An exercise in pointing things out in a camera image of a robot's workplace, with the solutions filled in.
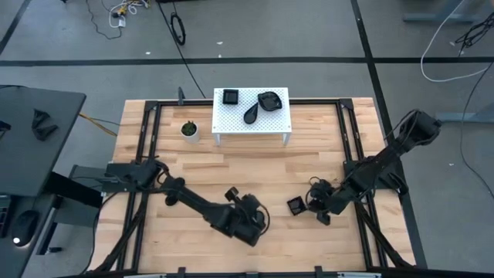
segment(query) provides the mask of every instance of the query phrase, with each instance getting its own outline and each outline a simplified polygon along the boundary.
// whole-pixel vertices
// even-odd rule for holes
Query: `white pegboard shelf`
[[[213,134],[284,134],[292,132],[288,88],[225,88],[239,91],[239,104],[223,104],[223,88],[215,89],[213,101]],[[257,95],[275,92],[282,101],[282,109],[272,112],[258,107],[257,120],[244,122],[244,113],[257,103]]]

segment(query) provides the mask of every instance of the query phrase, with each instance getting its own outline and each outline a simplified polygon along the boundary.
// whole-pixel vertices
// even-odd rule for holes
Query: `white cable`
[[[130,3],[131,1],[128,1],[128,0],[123,0],[120,4],[114,6],[109,12],[108,12],[108,24],[110,25],[111,28],[120,28],[122,26],[119,25],[112,25],[111,24],[111,19],[112,19],[112,13],[113,13],[113,10],[115,8],[119,8],[120,6],[123,6],[123,5],[126,5],[127,3]],[[143,6],[143,4],[140,4],[140,3],[136,3],[136,2],[132,2],[130,4],[128,4],[127,6],[127,11],[129,11],[129,13],[131,13],[132,15],[136,15],[137,14],[137,8],[136,7],[139,7],[139,6]],[[123,25],[126,25],[126,19],[125,19],[125,16],[121,15],[120,16],[122,19],[123,19]]]
[[[125,2],[122,2],[121,4],[118,4],[118,5],[114,6],[114,7],[113,7],[113,8],[112,8],[109,12],[108,12],[108,24],[110,24],[110,27],[111,27],[111,28],[115,28],[115,29],[116,29],[116,28],[120,28],[120,25],[114,26],[114,25],[112,25],[112,24],[111,24],[111,15],[112,15],[113,10],[114,10],[115,8],[118,8],[118,7],[122,6],[122,5],[125,5]]]
[[[480,70],[476,73],[471,73],[469,75],[465,75],[465,76],[457,76],[457,77],[452,77],[452,78],[448,78],[448,79],[445,79],[445,80],[433,80],[432,78],[429,78],[427,75],[425,75],[425,72],[424,72],[424,57],[425,57],[425,54],[427,54],[427,51],[429,51],[429,49],[431,48],[431,45],[432,43],[434,42],[434,39],[435,37],[437,36],[437,34],[439,33],[439,30],[441,30],[442,26],[448,21],[448,19],[456,12],[456,10],[463,4],[465,0],[462,0],[457,6],[456,8],[453,10],[453,12],[451,12],[445,19],[445,21],[443,21],[441,23],[441,25],[439,26],[438,30],[435,32],[435,34],[432,36],[432,39],[429,43],[429,45],[427,46],[427,48],[425,49],[424,51],[424,54],[422,54],[422,57],[420,58],[420,70],[422,71],[422,75],[429,81],[432,81],[432,82],[448,82],[448,81],[452,81],[452,80],[458,80],[458,79],[461,79],[461,78],[466,78],[466,77],[471,77],[471,76],[476,76],[477,74],[480,74],[480,73],[483,73],[485,72],[488,68],[485,68],[483,70]]]

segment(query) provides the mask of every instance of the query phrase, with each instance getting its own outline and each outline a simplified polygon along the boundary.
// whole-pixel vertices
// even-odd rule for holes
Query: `wooden tabletop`
[[[371,98],[353,98],[365,155],[384,147],[383,134]],[[135,158],[145,100],[128,100],[123,116],[114,162]],[[343,178],[343,145],[334,105],[292,105],[293,133],[287,146],[281,135],[224,135],[215,146],[211,134],[212,107],[165,107],[161,111],[157,155],[175,177],[211,202],[225,203],[225,192],[235,186],[240,195],[254,194],[271,215],[269,231],[255,247],[230,239],[209,227],[202,217],[181,203],[167,207],[164,195],[152,195],[147,207],[146,225],[139,273],[187,272],[292,272],[365,270],[354,207],[332,215],[324,226],[312,212],[292,216],[286,202],[304,196],[309,178],[318,176],[338,185]],[[347,129],[350,122],[345,112]],[[198,144],[181,138],[180,127],[193,120],[200,130]],[[148,152],[153,121],[150,120],[144,153]],[[353,157],[357,154],[353,138]],[[110,200],[100,214],[96,249],[90,270],[98,266],[120,238],[127,193]],[[409,263],[414,263],[410,239],[400,201],[391,190],[378,190],[375,196],[381,230]],[[374,264],[377,254],[370,231]],[[127,249],[130,266],[134,238]]]

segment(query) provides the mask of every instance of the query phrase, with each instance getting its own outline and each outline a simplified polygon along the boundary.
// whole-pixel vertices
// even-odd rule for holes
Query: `cable bundle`
[[[465,35],[456,39],[455,43],[462,44],[462,48],[460,49],[458,56],[462,54],[463,49],[470,48],[474,46],[477,42],[479,42],[493,26],[494,26],[494,12],[491,13],[487,17],[487,19],[484,20],[483,22],[480,22],[479,24],[472,26],[470,30],[467,33],[465,33]]]

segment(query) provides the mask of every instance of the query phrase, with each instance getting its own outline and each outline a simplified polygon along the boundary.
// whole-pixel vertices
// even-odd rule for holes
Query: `small black box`
[[[288,208],[293,215],[298,215],[307,210],[307,207],[303,204],[302,197],[296,197],[287,202]]]
[[[224,89],[223,104],[239,104],[239,91],[232,89]]]

